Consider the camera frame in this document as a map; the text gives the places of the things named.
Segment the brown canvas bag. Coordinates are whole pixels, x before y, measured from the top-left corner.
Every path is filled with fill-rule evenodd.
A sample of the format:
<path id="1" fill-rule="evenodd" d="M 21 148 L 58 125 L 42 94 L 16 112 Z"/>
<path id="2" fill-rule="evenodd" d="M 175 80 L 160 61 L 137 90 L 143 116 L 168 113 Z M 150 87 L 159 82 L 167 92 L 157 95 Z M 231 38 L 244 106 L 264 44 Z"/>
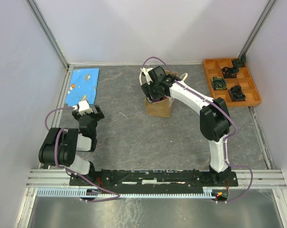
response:
<path id="1" fill-rule="evenodd" d="M 187 77 L 188 77 L 188 73 L 183 73 L 179 78 L 182 81 L 185 81 Z M 140 82 L 140 85 L 142 86 L 143 82 L 142 82 L 141 72 L 139 74 L 139 82 Z M 148 115 L 170 118 L 173 102 L 174 102 L 174 98 L 168 97 L 168 96 L 164 96 L 156 101 L 152 101 L 150 98 L 146 96 L 145 109 Z"/>

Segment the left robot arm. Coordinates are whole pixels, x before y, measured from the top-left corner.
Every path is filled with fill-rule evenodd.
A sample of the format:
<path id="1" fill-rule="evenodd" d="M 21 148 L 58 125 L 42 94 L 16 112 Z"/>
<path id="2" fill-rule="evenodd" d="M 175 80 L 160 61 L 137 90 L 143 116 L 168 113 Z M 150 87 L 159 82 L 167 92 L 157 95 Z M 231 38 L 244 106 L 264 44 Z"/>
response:
<path id="1" fill-rule="evenodd" d="M 104 114 L 98 105 L 86 110 L 79 105 L 66 107 L 73 109 L 72 116 L 78 121 L 78 128 L 48 128 L 48 133 L 39 150 L 39 162 L 44 165 L 66 168 L 69 172 L 80 174 L 80 180 L 85 185 L 96 181 L 94 165 L 77 155 L 77 152 L 93 152 L 97 145 L 97 124 L 104 119 Z"/>

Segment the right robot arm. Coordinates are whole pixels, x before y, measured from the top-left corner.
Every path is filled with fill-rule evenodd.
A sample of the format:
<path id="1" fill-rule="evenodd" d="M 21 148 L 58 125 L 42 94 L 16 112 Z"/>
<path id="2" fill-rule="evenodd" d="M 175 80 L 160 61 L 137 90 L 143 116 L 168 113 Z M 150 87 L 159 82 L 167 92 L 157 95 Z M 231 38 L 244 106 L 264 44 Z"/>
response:
<path id="1" fill-rule="evenodd" d="M 227 164 L 227 136 L 230 132 L 230 114 L 222 98 L 213 99 L 192 89 L 185 83 L 188 74 L 181 77 L 167 73 L 161 66 L 140 69 L 142 91 L 148 101 L 156 102 L 164 97 L 177 99 L 194 110 L 200 118 L 201 134 L 210 148 L 209 179 L 213 185 L 222 185 L 231 168 Z"/>

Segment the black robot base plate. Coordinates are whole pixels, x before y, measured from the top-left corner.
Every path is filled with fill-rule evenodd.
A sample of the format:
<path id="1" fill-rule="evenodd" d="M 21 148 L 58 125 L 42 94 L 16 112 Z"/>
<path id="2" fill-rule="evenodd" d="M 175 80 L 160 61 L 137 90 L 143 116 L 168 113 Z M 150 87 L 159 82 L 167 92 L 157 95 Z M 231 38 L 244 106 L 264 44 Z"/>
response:
<path id="1" fill-rule="evenodd" d="M 101 170 L 90 171 L 84 178 L 68 172 L 70 186 L 102 188 L 101 193 L 122 194 L 187 194 L 203 193 L 204 187 L 237 187 L 235 172 L 224 174 L 199 170 Z"/>

